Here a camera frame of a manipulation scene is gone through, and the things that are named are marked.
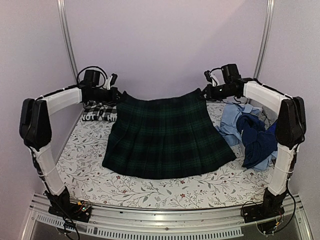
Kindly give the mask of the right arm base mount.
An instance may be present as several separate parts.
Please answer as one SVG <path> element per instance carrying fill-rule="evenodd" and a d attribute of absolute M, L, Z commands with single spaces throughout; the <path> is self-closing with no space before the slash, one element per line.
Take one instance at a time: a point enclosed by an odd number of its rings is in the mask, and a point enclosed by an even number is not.
<path fill-rule="evenodd" d="M 269 218 L 281 216 L 285 213 L 282 206 L 276 208 L 264 207 L 264 204 L 256 204 L 253 201 L 245 202 L 241 209 L 240 215 L 245 223 L 261 221 Z"/>

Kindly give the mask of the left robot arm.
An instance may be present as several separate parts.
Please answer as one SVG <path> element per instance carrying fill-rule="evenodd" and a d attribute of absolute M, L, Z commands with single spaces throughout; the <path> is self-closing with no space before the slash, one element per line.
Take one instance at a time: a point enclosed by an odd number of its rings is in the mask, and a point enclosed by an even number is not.
<path fill-rule="evenodd" d="M 107 76 L 98 66 L 86 67 L 81 73 L 84 74 L 83 80 L 77 80 L 74 85 L 38 98 L 25 99 L 20 114 L 19 135 L 29 148 L 33 165 L 45 185 L 47 198 L 63 217 L 70 217 L 75 210 L 53 159 L 50 117 L 69 106 L 88 101 L 114 104 L 121 96 L 114 86 L 117 74 Z"/>

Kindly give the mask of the dark green plaid garment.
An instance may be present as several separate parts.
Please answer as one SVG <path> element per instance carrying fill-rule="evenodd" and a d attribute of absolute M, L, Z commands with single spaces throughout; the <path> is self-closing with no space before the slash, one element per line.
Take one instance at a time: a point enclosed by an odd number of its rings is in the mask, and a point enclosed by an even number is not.
<path fill-rule="evenodd" d="M 154 100 L 124 92 L 116 110 L 102 166 L 120 175 L 179 179 L 216 171 L 236 158 L 200 89 Z"/>

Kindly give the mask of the black white checkered shirt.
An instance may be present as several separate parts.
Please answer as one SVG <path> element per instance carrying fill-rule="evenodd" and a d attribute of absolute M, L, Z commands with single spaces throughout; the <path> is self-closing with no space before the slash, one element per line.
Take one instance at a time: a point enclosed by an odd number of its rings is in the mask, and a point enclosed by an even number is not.
<path fill-rule="evenodd" d="M 115 104 L 107 105 L 102 102 L 88 101 L 83 105 L 81 116 L 82 121 L 106 121 L 115 122 L 117 120 L 117 108 Z"/>

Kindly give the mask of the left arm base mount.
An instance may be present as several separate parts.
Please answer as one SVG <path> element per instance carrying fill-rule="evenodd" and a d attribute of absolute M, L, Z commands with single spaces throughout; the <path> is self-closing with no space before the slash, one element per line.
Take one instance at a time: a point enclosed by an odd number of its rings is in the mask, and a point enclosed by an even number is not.
<path fill-rule="evenodd" d="M 52 201 L 48 212 L 55 216 L 88 223 L 91 217 L 92 205 L 83 200 L 78 203 Z"/>

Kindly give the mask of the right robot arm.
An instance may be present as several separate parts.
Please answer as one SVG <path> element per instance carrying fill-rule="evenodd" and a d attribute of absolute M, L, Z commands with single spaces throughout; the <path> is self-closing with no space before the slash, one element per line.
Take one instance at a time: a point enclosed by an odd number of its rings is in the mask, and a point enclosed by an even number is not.
<path fill-rule="evenodd" d="M 291 178 L 299 146 L 305 141 L 306 114 L 304 100 L 292 97 L 256 78 L 241 77 L 235 63 L 218 68 L 224 80 L 223 84 L 206 70 L 204 76 L 208 85 L 202 91 L 207 100 L 224 100 L 228 97 L 245 97 L 254 100 L 277 114 L 275 138 L 277 141 L 277 158 L 269 186 L 264 191 L 263 202 L 258 213 L 262 218 L 269 218 L 282 205 L 289 192 Z"/>

